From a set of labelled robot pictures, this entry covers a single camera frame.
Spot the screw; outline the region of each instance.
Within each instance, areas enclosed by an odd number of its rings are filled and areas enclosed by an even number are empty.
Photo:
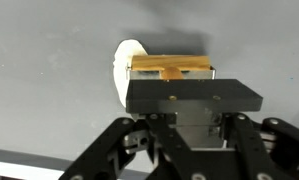
[[[83,177],[81,175],[75,175],[75,176],[72,176],[70,178],[70,180],[83,180]]]
[[[195,173],[191,176],[192,180],[207,180],[206,177],[200,173]]]
[[[169,96],[169,100],[170,101],[175,101],[175,100],[177,100],[177,96]]]
[[[130,123],[129,119],[124,119],[124,120],[122,121],[122,124],[129,124],[129,123]]]
[[[221,100],[221,97],[220,96],[213,96],[212,97],[214,100],[217,100],[217,101],[220,101]]]
[[[278,124],[279,123],[279,121],[278,120],[276,120],[276,119],[270,119],[270,123],[271,124]]]
[[[272,180],[272,177],[266,173],[258,173],[257,180]]]
[[[158,115],[157,114],[151,114],[150,119],[158,119]]]
[[[242,114],[239,114],[238,115],[238,119],[240,120],[245,120],[246,119],[246,116],[242,115]]]

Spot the bolt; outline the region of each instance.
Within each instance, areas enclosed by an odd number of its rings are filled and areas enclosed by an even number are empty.
[[[169,96],[169,100],[170,101],[175,101],[175,100],[177,100],[177,96]]]
[[[195,173],[191,176],[192,180],[207,180],[206,177],[200,173]]]
[[[242,115],[242,114],[239,114],[238,115],[238,119],[240,120],[245,120],[246,119],[246,116]]]
[[[122,121],[122,124],[129,124],[129,123],[130,123],[129,119],[124,119],[124,120]]]
[[[279,121],[278,120],[276,120],[276,119],[270,119],[270,123],[271,124],[278,124],[279,123]]]
[[[213,96],[212,97],[214,100],[217,100],[217,101],[220,101],[221,100],[221,97],[220,96]]]
[[[75,175],[75,176],[72,176],[70,178],[70,180],[83,180],[83,177],[81,175]]]
[[[258,173],[257,180],[272,180],[272,177],[266,173]]]
[[[150,119],[158,119],[158,115],[157,114],[151,114]]]

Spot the gray table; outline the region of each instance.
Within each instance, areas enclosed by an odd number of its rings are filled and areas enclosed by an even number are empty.
[[[74,160],[126,116],[112,76],[124,39],[209,55],[264,97],[256,121],[299,127],[299,0],[0,0],[0,149]],[[128,168],[150,171],[145,154]]]

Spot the gray surface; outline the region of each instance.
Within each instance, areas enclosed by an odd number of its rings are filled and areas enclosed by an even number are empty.
[[[0,0],[0,149],[75,159],[116,117],[117,45],[207,54],[299,127],[299,0]],[[144,154],[130,166],[148,171]]]

